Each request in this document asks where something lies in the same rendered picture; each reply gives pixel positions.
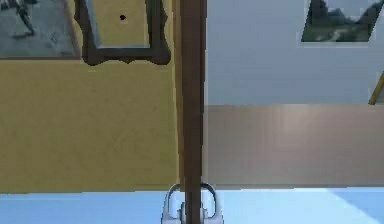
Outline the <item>dark ornate framed mirror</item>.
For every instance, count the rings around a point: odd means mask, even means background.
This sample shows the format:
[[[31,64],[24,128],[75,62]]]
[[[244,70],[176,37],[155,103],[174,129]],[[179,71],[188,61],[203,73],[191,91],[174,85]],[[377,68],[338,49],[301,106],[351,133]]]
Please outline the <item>dark ornate framed mirror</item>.
[[[143,60],[155,65],[167,65],[171,60],[171,50],[165,37],[165,25],[168,16],[163,0],[144,0],[146,31],[149,44],[145,45],[103,45],[96,25],[96,15],[91,0],[74,0],[74,19],[82,32],[83,44],[81,58],[96,66],[106,61],[117,60],[127,64]]]

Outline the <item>white framed landscape picture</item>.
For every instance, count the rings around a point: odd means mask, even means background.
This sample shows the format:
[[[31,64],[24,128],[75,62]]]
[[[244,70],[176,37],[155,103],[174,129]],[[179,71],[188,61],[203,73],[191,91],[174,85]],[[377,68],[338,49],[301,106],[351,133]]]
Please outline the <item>white framed landscape picture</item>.
[[[384,0],[373,0],[364,7],[358,7],[357,15],[347,15],[344,7],[331,7],[326,0],[310,0],[300,41],[368,42],[383,7]]]

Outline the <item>grey picture with brown frame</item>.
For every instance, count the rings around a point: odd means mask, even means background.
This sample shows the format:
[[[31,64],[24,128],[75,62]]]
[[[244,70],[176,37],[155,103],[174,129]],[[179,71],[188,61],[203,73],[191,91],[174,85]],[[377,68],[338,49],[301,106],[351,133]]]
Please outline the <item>grey picture with brown frame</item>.
[[[67,0],[0,0],[0,60],[77,60]]]

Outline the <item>brown wooden room door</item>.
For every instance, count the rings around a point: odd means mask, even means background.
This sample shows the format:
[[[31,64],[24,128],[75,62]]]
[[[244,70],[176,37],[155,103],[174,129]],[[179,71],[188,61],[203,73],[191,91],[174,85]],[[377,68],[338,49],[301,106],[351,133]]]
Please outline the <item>brown wooden room door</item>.
[[[186,223],[200,224],[207,0],[180,0]]]

